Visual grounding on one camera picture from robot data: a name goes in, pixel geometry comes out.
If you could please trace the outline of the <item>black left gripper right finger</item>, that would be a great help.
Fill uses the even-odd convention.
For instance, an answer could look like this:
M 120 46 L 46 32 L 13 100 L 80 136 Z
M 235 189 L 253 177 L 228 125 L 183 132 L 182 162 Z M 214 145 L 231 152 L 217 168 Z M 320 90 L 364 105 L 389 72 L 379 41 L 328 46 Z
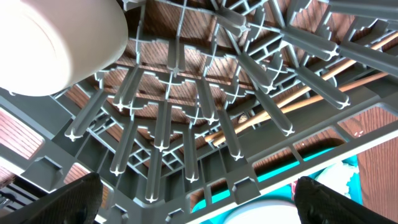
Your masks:
M 307 176 L 297 181 L 294 203 L 302 224 L 395 224 Z

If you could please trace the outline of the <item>cream white cup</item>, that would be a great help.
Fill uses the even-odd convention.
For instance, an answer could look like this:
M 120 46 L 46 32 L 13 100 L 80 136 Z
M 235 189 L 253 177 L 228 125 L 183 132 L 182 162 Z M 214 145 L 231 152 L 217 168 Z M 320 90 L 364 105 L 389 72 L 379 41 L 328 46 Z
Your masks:
M 1 88 L 26 96 L 64 90 L 117 61 L 127 35 L 115 0 L 1 1 Z

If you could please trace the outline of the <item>red snack wrapper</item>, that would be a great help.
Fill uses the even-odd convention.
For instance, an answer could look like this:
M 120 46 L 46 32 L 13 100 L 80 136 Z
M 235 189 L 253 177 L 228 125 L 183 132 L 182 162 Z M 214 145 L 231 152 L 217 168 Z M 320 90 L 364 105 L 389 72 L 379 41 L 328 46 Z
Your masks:
M 290 184 L 290 188 L 291 188 L 291 194 L 292 194 L 292 200 L 294 200 L 294 197 L 295 197 L 295 189 L 296 189 L 296 185 L 297 185 L 297 183 L 296 183 L 296 182 L 292 182 L 292 183 Z

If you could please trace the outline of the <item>large white plate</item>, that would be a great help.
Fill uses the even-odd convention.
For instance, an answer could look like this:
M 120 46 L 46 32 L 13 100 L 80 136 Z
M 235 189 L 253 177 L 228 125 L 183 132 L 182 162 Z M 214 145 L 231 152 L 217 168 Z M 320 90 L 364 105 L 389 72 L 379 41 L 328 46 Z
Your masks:
M 298 210 L 291 202 L 261 200 L 230 213 L 225 224 L 301 224 Z

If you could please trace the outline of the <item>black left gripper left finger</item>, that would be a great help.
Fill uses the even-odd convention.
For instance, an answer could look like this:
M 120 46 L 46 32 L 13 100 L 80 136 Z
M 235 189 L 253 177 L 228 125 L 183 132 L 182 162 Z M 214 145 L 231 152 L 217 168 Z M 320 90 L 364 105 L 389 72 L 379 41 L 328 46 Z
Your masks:
M 92 172 L 1 217 L 1 224 L 93 223 L 102 201 L 100 175 Z

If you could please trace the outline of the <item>wooden chopstick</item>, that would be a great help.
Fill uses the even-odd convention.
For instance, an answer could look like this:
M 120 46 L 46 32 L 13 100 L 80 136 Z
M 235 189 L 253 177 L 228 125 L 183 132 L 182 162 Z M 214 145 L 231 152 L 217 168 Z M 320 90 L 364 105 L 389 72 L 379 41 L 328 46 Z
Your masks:
M 380 79 L 382 77 L 385 77 L 385 76 L 387 76 L 386 72 L 377 73 L 377 74 L 371 75 L 369 77 L 357 80 L 355 82 L 343 85 L 343 86 L 339 87 L 339 90 L 342 91 L 342 92 L 346 92 L 348 90 L 351 90 L 351 89 L 359 87 L 361 85 L 370 83 L 370 82 L 372 82 L 374 80 L 378 80 L 378 79 Z M 297 109 L 302 108 L 304 106 L 311 105 L 312 103 L 316 103 L 316 102 L 318 102 L 318 101 L 320 101 L 322 99 L 323 99 L 323 97 L 320 96 L 320 95 L 313 96 L 313 97 L 311 97 L 309 99 L 302 100 L 302 101 L 299 101 L 297 103 L 294 103 L 292 105 L 289 105 L 289 106 L 286 106 L 286 107 L 282 108 L 282 112 L 283 113 L 288 113 L 290 111 L 297 110 Z M 255 116 L 253 116 L 252 118 L 249 118 L 248 120 L 246 120 L 245 122 L 240 123 L 237 126 L 235 126 L 235 128 L 234 128 L 235 133 L 238 134 L 241 131 L 245 130 L 246 128 L 248 128 L 248 127 L 250 127 L 252 125 L 255 125 L 257 123 L 260 123 L 260 122 L 263 122 L 263 121 L 267 121 L 270 118 L 271 117 L 268 115 L 267 112 L 258 113 Z M 222 131 L 218 131 L 217 133 L 205 136 L 205 141 L 206 142 L 211 142 L 212 141 L 215 146 L 218 146 L 219 144 L 221 144 L 222 142 L 225 141 L 225 137 L 224 137 L 224 134 L 223 134 Z
M 390 41 L 394 40 L 395 38 L 397 38 L 397 32 L 394 32 L 393 34 L 391 34 L 391 35 L 387 36 L 386 38 L 382 39 L 380 42 L 372 45 L 371 49 L 373 49 L 373 50 L 380 49 L 381 47 L 383 47 L 384 45 L 388 44 Z M 345 59 L 338 66 L 336 66 L 335 68 L 333 68 L 329 72 L 327 72 L 324 75 L 322 75 L 322 78 L 324 80 L 328 80 L 328 79 L 334 77 L 335 75 L 339 74 L 343 70 L 347 69 L 348 67 L 352 66 L 355 63 L 356 63 L 356 61 L 354 61 L 354 60 Z M 277 106 L 279 108 L 281 108 L 281 107 L 287 105 L 288 103 L 290 103 L 291 101 L 297 99 L 298 97 L 304 95 L 308 91 L 310 91 L 309 87 L 307 87 L 307 86 L 301 87 L 297 91 L 295 91 L 295 92 L 291 93 L 290 95 L 286 96 L 283 100 L 279 101 Z M 249 118 L 245 122 L 235 126 L 234 127 L 235 133 L 240 133 L 241 131 L 243 131 L 244 129 L 246 129 L 246 128 L 252 126 L 252 125 L 255 125 L 257 123 L 265 121 L 266 117 L 269 117 L 269 115 L 265 111 L 262 111 L 262 112 L 256 114 L 252 118 Z M 222 136 L 224 136 L 223 132 L 222 131 L 218 131 L 217 133 L 205 136 L 205 141 L 206 142 L 210 142 L 210 141 L 215 140 L 217 142 L 216 145 L 219 145 L 221 143 Z

